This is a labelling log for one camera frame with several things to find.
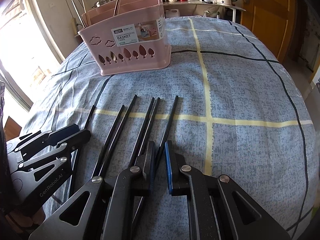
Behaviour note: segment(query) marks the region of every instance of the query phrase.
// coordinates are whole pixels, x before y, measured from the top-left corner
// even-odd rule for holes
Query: cloud-shaped cutout
[[[107,47],[113,47],[116,43],[114,41],[111,40],[107,40],[106,46]]]
[[[90,44],[91,45],[98,45],[101,42],[101,38],[100,37],[92,37]]]

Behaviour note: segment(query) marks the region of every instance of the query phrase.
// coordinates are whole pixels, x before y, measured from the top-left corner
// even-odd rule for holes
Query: shelf
[[[227,8],[231,8],[231,9],[237,9],[239,11],[245,11],[245,9],[242,9],[241,7],[238,7],[238,6],[217,4],[217,3],[206,3],[206,2],[199,1],[199,0],[184,1],[184,2],[180,2],[180,1],[177,1],[177,2],[163,2],[163,6],[167,6],[167,5],[183,5],[183,4],[203,4],[203,5],[209,5],[209,6],[227,7]]]

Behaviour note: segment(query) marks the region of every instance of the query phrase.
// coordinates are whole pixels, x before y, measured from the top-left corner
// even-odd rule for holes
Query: stainless steel pot
[[[94,6],[92,8],[100,7],[101,5],[106,4],[108,2],[111,2],[111,1],[113,1],[113,0],[99,0],[94,4]]]

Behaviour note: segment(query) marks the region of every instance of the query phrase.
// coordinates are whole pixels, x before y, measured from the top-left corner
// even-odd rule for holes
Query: white stripe
[[[167,31],[175,31],[175,30],[185,30],[185,31],[192,31],[189,30],[189,29],[184,29],[184,28],[177,28],[177,29],[171,29],[171,30],[167,30]],[[195,29],[195,31],[202,31],[202,32],[218,32],[218,33],[227,33],[227,34],[232,34],[232,35],[238,35],[238,36],[242,36],[240,33],[228,33],[228,32],[222,32],[222,31],[218,31],[218,30],[198,30],[198,29]],[[253,37],[253,36],[250,36],[250,35],[247,35],[247,34],[244,34],[244,36],[246,37],[249,37],[249,38],[253,38],[253,39],[256,39],[256,37]]]

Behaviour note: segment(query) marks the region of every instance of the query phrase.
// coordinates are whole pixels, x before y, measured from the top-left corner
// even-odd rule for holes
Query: metal pivot screw
[[[98,184],[102,181],[102,178],[100,176],[94,176],[91,181],[94,183],[94,184]]]
[[[182,170],[182,171],[191,171],[191,167],[190,167],[189,165],[183,165],[183,166],[181,167],[181,170]]]
[[[227,175],[221,175],[220,181],[228,183],[230,178]]]
[[[136,173],[136,172],[139,172],[139,171],[140,171],[140,168],[139,168],[138,166],[132,166],[132,167],[130,168],[130,171],[131,171],[132,173]]]

